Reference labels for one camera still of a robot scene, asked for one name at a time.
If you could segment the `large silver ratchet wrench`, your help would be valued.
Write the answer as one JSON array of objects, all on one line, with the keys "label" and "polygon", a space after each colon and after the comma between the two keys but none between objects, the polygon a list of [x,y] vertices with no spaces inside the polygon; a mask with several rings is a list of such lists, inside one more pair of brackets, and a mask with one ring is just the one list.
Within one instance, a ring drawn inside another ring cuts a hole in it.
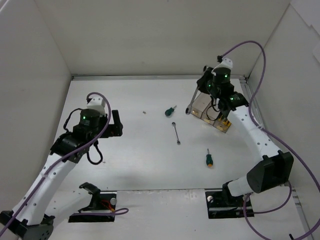
[{"label": "large silver ratchet wrench", "polygon": [[197,96],[197,94],[198,94],[198,91],[199,91],[199,88],[196,87],[196,88],[195,88],[195,91],[194,91],[194,93],[193,93],[193,95],[192,95],[192,98],[191,98],[191,100],[190,100],[190,103],[188,104],[188,106],[187,106],[186,109],[185,109],[185,114],[186,114],[186,115],[189,115],[189,114],[191,113],[192,107],[193,107],[193,103],[194,103],[194,101],[195,101],[195,99],[196,99],[196,96]]}]

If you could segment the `yellow pliers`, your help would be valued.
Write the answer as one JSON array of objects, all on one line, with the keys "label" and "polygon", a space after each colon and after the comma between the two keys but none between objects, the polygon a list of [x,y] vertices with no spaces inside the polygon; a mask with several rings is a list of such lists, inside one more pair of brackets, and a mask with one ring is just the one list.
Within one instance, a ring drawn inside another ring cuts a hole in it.
[{"label": "yellow pliers", "polygon": [[231,126],[230,121],[227,117],[225,117],[222,113],[219,114],[218,122],[221,127],[223,128],[229,128]]}]

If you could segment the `small silver ratchet wrench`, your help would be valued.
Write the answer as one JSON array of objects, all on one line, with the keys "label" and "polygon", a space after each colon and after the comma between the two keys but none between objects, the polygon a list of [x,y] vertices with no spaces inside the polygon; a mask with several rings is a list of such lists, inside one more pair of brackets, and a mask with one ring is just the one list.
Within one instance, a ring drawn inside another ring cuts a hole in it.
[{"label": "small silver ratchet wrench", "polygon": [[177,143],[177,145],[180,145],[181,142],[180,142],[180,139],[179,139],[179,136],[178,136],[178,132],[177,132],[177,128],[176,128],[176,123],[175,123],[175,122],[172,122],[171,125],[172,125],[172,127],[173,127],[174,134],[175,134],[175,137],[176,137],[176,143]]}]

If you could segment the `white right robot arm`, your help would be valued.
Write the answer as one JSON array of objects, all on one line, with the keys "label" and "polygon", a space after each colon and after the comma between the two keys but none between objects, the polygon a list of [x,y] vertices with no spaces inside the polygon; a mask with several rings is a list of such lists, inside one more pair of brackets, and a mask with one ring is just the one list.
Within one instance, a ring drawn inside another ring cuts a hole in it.
[{"label": "white right robot arm", "polygon": [[269,136],[254,124],[249,102],[231,83],[233,62],[224,58],[216,67],[204,66],[197,81],[198,90],[217,101],[222,115],[238,130],[253,155],[254,167],[243,177],[227,182],[221,200],[233,206],[241,195],[262,193],[289,180],[294,157],[283,152]]}]

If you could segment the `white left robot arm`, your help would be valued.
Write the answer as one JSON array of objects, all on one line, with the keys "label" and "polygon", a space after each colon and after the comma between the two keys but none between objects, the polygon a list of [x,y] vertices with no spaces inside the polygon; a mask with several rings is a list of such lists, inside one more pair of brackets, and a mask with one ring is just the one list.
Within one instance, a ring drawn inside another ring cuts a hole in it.
[{"label": "white left robot arm", "polygon": [[55,227],[69,217],[114,216],[115,211],[100,213],[101,190],[85,182],[59,197],[57,190],[79,161],[90,158],[90,148],[98,148],[98,140],[120,137],[123,125],[119,112],[97,92],[90,93],[86,108],[79,108],[79,123],[60,135],[50,148],[47,160],[23,199],[12,209],[0,213],[4,226],[22,240],[47,240]]}]

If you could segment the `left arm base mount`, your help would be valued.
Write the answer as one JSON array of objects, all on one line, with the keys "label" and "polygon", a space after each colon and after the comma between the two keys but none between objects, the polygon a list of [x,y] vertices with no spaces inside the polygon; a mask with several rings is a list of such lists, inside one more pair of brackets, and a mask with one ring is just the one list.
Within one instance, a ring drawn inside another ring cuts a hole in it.
[{"label": "left arm base mount", "polygon": [[79,213],[86,213],[85,215],[70,216],[68,223],[112,223],[115,221],[114,216],[90,215],[88,213],[111,213],[116,210],[116,204],[116,191],[102,191],[97,203],[92,203],[78,211]]}]

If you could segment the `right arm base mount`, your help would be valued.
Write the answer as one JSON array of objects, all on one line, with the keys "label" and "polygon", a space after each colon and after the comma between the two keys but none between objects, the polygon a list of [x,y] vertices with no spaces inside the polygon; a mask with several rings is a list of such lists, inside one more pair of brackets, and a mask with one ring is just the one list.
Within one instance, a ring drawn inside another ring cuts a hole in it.
[{"label": "right arm base mount", "polygon": [[205,190],[207,215],[211,220],[244,218],[244,196],[227,199],[222,190]]}]

